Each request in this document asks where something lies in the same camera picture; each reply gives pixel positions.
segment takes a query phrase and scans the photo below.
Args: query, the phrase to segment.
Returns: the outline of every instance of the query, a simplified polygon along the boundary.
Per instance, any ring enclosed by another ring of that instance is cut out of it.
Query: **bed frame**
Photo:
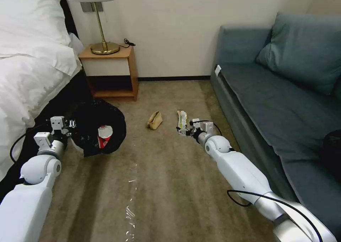
[[[78,36],[76,26],[66,0],[61,0],[60,5],[63,8],[65,15],[65,25],[69,33],[74,33]],[[63,88],[59,94],[52,99],[49,104],[43,109],[40,115],[35,119],[36,124],[45,122],[52,116],[62,115],[65,117],[70,116],[72,110],[80,103],[91,101],[92,96],[88,87],[85,72],[81,70],[75,75],[72,80]],[[39,131],[51,131],[51,127],[46,125],[39,129]],[[38,146],[36,145],[33,135],[26,136],[23,148],[20,153],[19,159],[11,166],[7,172],[6,177],[0,181],[0,203],[5,195],[14,189],[15,185],[20,183],[20,169],[22,165],[27,162],[31,157],[35,156],[38,152]]]

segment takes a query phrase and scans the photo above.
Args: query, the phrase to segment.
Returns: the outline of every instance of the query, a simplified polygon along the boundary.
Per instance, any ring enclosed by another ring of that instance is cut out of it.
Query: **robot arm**
[[[52,117],[51,126],[53,136],[47,132],[34,136],[39,150],[21,168],[25,182],[10,191],[0,205],[0,241],[39,240],[52,200],[52,187],[61,173],[60,158],[68,132],[64,117]]]
[[[198,123],[194,119],[190,122],[194,127],[178,129],[178,133],[194,137],[238,195],[274,222],[277,241],[336,242],[333,234],[304,206],[277,196],[265,175],[245,155],[234,151],[225,137],[213,135],[212,122],[203,129]]]

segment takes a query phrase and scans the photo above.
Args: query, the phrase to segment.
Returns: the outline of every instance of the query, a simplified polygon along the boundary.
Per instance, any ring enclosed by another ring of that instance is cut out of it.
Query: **brass lamp base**
[[[120,46],[113,42],[102,42],[91,45],[91,52],[98,55],[113,54],[120,50]]]

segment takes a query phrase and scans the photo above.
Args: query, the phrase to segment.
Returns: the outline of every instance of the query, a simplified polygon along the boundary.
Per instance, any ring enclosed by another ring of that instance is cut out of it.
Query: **white tag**
[[[220,71],[221,71],[221,67],[220,67],[220,65],[217,65],[216,70],[214,71],[216,73],[217,77],[218,77]]]

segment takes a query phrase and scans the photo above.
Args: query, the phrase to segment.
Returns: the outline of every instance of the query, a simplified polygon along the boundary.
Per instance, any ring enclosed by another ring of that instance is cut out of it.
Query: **black trash bag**
[[[341,182],[341,130],[326,135],[320,158],[328,170]]]
[[[110,154],[120,147],[126,136],[126,123],[123,113],[101,99],[79,105],[72,113],[76,128],[72,131],[72,140],[84,150],[84,157],[100,153]],[[102,125],[111,126],[113,134],[102,149],[99,148],[98,128]]]

